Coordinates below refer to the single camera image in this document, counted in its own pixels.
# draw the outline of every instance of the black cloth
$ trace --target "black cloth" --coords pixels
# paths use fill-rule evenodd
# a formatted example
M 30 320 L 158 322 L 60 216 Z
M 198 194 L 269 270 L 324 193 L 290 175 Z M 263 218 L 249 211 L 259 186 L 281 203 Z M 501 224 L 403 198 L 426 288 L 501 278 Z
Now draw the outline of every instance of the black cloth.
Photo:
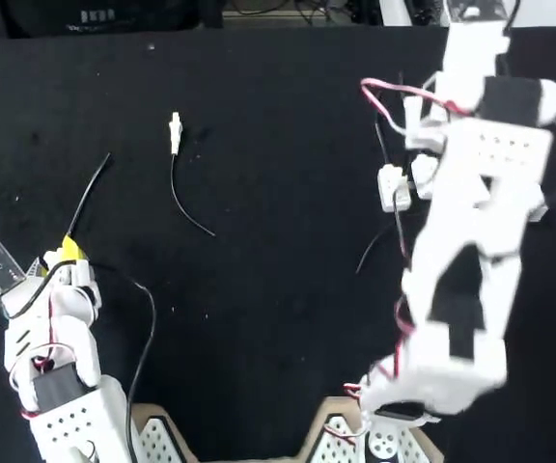
M 0 41 L 0 239 L 22 265 L 54 249 L 107 151 L 77 241 L 149 286 L 159 311 L 137 401 L 166 408 L 201 460 L 295 454 L 326 395 L 397 340 L 395 235 L 359 79 L 421 83 L 435 29 L 192 32 Z M 517 75 L 556 81 L 556 29 L 516 31 Z M 400 111 L 395 95 L 385 95 Z M 186 142 L 169 190 L 171 112 Z M 400 139 L 388 136 L 392 156 Z M 544 186 L 556 188 L 556 141 Z M 421 217 L 405 218 L 410 239 Z M 449 461 L 556 461 L 556 211 L 530 227 L 507 332 L 508 384 L 428 427 Z M 98 275 L 103 372 L 128 387 L 149 329 L 143 294 Z M 38 461 L 2 366 L 0 461 Z

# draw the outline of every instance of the red wire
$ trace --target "red wire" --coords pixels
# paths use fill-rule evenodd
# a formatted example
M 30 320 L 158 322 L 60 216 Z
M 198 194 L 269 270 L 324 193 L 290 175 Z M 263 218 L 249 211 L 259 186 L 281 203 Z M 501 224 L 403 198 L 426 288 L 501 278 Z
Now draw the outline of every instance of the red wire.
M 394 304 L 394 319 L 396 320 L 396 324 L 398 325 L 398 328 L 401 330 L 401 332 L 404 335 L 410 336 L 415 331 L 415 326 L 413 326 L 413 324 L 411 323 L 404 321 L 401 318 L 401 307 L 403 306 L 403 303 L 404 303 L 404 294 L 401 296 L 401 298 L 398 301 L 396 301 L 396 304 Z
M 335 429 L 332 429 L 327 424 L 324 426 L 324 429 L 325 429 L 325 432 L 327 432 L 328 434 L 331 434 L 332 436 L 337 437 L 338 439 L 342 439 L 343 441 L 351 444 L 352 446 L 355 445 L 355 442 L 353 441 L 353 439 L 351 439 L 349 436 L 345 436 L 343 434 L 340 434 L 338 431 L 336 431 Z

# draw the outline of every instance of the perforated bracket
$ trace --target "perforated bracket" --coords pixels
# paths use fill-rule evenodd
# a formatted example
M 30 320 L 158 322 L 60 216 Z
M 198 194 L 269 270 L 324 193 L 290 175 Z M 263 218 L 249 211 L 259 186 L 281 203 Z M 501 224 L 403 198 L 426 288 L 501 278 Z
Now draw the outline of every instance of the perforated bracket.
M 352 435 L 342 415 L 325 423 L 334 432 Z M 348 442 L 322 430 L 307 463 L 431 463 L 413 434 L 394 424 L 377 421 L 370 431 Z
M 521 176 L 539 184 L 551 145 L 545 129 L 465 118 L 450 124 L 446 155 L 462 156 L 481 176 Z
M 141 445 L 148 463 L 184 463 L 185 459 L 168 424 L 162 417 L 152 417 L 141 432 Z

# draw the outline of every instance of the loose cable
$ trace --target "loose cable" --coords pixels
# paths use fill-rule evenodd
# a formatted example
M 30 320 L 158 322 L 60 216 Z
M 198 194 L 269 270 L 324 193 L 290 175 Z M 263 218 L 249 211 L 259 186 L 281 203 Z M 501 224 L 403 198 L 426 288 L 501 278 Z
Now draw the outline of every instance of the loose cable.
M 66 265 L 75 265 L 75 264 L 76 264 L 76 260 L 62 260 L 60 262 L 57 262 L 55 265 L 53 265 L 53 268 L 51 268 L 48 271 L 48 273 L 46 274 L 46 276 L 44 277 L 44 279 L 40 283 L 40 286 L 38 286 L 38 289 L 36 289 L 36 291 L 34 291 L 34 293 L 31 295 L 31 297 L 25 303 L 25 305 L 20 309 L 20 311 L 18 311 L 14 315 L 9 315 L 6 312 L 6 309 L 2 305 L 1 306 L 1 313 L 8 320 L 15 320 L 15 319 L 19 318 L 20 316 L 25 315 L 27 313 L 27 311 L 29 311 L 32 308 L 32 306 L 34 305 L 34 303 L 38 300 L 38 298 L 40 297 L 42 292 L 46 289 L 46 287 L 48 286 L 50 281 L 53 279 L 53 277 L 55 276 L 57 271 L 60 268 L 66 266 Z
M 516 17 L 518 16 L 518 11 L 520 10 L 520 5 L 522 4 L 522 0 L 515 0 L 514 7 L 512 8 L 512 12 L 510 13 L 510 17 L 508 18 L 508 22 L 506 23 L 506 27 L 503 28 L 503 34 L 508 35 L 510 30 L 514 27 L 514 23 L 516 21 Z
M 275 7 L 269 7 L 265 10 L 257 10 L 255 12 L 245 12 L 244 10 L 242 10 L 239 7 L 236 0 L 231 0 L 231 5 L 233 6 L 233 9 L 236 12 L 238 12 L 239 14 L 241 14 L 242 16 L 255 16 L 255 15 L 258 15 L 258 14 L 267 14 L 267 13 L 277 12 L 278 10 L 281 10 L 282 8 L 287 6 L 288 3 L 289 3 L 289 0 L 283 0 L 279 4 L 277 4 Z
M 78 223 L 78 219 L 80 218 L 81 213 L 83 212 L 83 208 L 85 207 L 85 203 L 87 202 L 87 199 L 89 198 L 89 195 L 92 193 L 92 190 L 94 189 L 94 185 L 96 184 L 97 179 L 104 172 L 104 170 L 109 166 L 108 161 L 109 161 L 110 158 L 111 158 L 111 153 L 107 152 L 106 156 L 104 157 L 104 160 L 102 160 L 102 162 L 100 163 L 100 165 L 97 167 L 96 171 L 94 172 L 94 175 L 92 176 L 92 179 L 89 180 L 89 183 L 87 184 L 87 187 L 85 188 L 85 192 L 83 193 L 83 196 L 81 197 L 81 201 L 78 203 L 78 206 L 76 207 L 76 211 L 74 212 L 74 215 L 72 216 L 72 221 L 69 224 L 68 231 L 66 232 L 66 235 L 69 236 L 70 238 L 72 238 L 72 236 L 74 235 L 74 232 L 76 231 L 76 224 Z
M 214 233 L 213 231 L 211 231 L 207 227 L 204 227 L 203 225 L 201 225 L 196 220 L 194 220 L 194 218 L 192 218 L 192 216 L 187 212 L 187 210 L 185 210 L 185 207 L 183 207 L 183 204 L 181 203 L 180 198 L 178 197 L 177 189 L 175 188 L 175 176 L 176 176 L 176 173 L 177 173 L 176 166 L 177 166 L 177 162 L 178 162 L 177 158 L 178 158 L 177 155 L 172 155 L 171 156 L 171 194 L 173 195 L 173 199 L 177 203 L 180 212 L 183 214 L 183 216 L 186 219 L 188 219 L 188 222 L 190 222 L 192 225 L 194 225 L 197 229 L 207 233 L 212 238 L 215 238 L 216 233 Z
M 371 251 L 373 250 L 373 248 L 375 247 L 376 243 L 378 242 L 379 239 L 381 239 L 381 237 L 383 237 L 385 234 L 387 234 L 388 232 L 390 232 L 392 229 L 394 229 L 394 227 L 396 226 L 396 224 L 394 222 L 386 225 L 383 229 L 381 229 L 371 240 L 371 242 L 368 244 L 368 246 L 366 247 L 366 250 L 364 251 L 364 253 L 362 254 L 362 257 L 359 260 L 359 263 L 357 264 L 357 268 L 355 269 L 355 275 L 359 275 L 359 272 L 362 271 L 362 268 L 364 267 L 364 264 L 366 263 L 366 260 L 368 259 L 368 255 L 371 253 Z
M 134 395 L 136 394 L 136 388 L 138 387 L 139 378 L 141 376 L 141 372 L 143 371 L 143 366 L 147 362 L 148 355 L 150 353 L 150 349 L 153 344 L 153 338 L 155 337 L 155 325 L 157 322 L 157 310 L 155 309 L 155 302 L 153 300 L 152 292 L 147 289 L 146 286 L 141 285 L 132 277 L 127 275 L 125 272 L 121 271 L 120 269 L 113 267 L 111 265 L 105 263 L 98 263 L 94 261 L 90 261 L 90 265 L 93 267 L 105 270 L 107 272 L 111 272 L 124 280 L 135 285 L 141 291 L 143 291 L 150 301 L 150 307 L 152 309 L 152 326 L 150 328 L 150 333 L 147 337 L 147 341 L 145 343 L 145 347 L 143 348 L 143 352 L 141 353 L 141 357 L 139 358 L 138 365 L 134 372 L 134 376 L 132 378 L 132 383 L 130 384 L 130 390 L 128 391 L 127 401 L 125 404 L 125 441 L 127 444 L 127 449 L 130 453 L 130 458 L 132 459 L 132 463 L 138 463 L 138 458 L 136 457 L 136 453 L 134 452 L 134 446 L 132 445 L 132 403 L 134 400 Z

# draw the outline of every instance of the white plastic bracket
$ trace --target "white plastic bracket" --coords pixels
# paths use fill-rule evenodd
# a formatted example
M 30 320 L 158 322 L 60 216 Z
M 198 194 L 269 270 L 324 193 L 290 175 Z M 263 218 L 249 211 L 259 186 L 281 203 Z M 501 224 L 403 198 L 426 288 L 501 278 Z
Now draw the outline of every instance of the white plastic bracket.
M 129 463 L 125 409 L 122 386 L 104 375 L 95 391 L 38 415 L 29 423 L 42 459 L 48 463 L 59 463 L 61 454 L 69 449 L 83 451 L 86 458 L 94 452 L 99 461 Z M 149 463 L 134 424 L 132 445 L 138 462 Z
M 185 460 L 160 418 L 150 418 L 141 432 L 141 445 L 148 463 L 183 463 Z

